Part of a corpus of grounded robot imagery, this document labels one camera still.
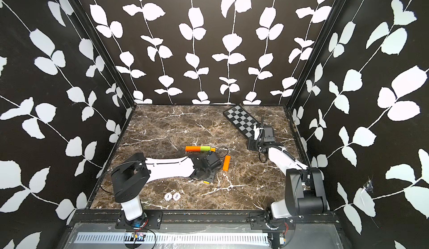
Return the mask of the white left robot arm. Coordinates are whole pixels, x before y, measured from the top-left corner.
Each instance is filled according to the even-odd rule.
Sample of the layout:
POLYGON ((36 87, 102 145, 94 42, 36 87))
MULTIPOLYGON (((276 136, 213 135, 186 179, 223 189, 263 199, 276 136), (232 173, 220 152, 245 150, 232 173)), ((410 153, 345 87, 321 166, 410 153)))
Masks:
POLYGON ((222 166, 223 157, 213 151, 176 159, 152 159, 136 153, 111 172, 115 201, 121 204, 125 221, 141 227, 146 219, 139 194, 147 183, 176 177, 208 181, 222 166))

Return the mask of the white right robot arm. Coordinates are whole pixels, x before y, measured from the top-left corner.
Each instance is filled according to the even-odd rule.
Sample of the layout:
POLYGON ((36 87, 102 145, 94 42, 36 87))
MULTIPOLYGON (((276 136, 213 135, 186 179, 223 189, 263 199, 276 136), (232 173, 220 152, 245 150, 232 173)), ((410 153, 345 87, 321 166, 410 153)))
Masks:
POLYGON ((275 219, 323 214, 328 211, 322 172, 297 161, 285 147, 270 137, 251 137, 248 149, 263 154, 286 176, 284 197, 270 205, 275 219))

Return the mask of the orange building block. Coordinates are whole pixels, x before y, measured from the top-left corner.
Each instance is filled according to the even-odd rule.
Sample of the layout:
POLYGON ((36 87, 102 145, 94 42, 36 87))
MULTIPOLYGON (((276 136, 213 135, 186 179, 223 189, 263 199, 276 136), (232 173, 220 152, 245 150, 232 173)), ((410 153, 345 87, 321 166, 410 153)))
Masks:
POLYGON ((225 159, 223 161, 223 167, 222 167, 223 171, 227 172, 229 170, 230 160, 231 160, 231 156, 230 155, 226 155, 225 159))
POLYGON ((186 146, 185 147, 185 151, 187 153, 190 153, 190 152, 200 152, 201 151, 201 147, 200 146, 186 146))

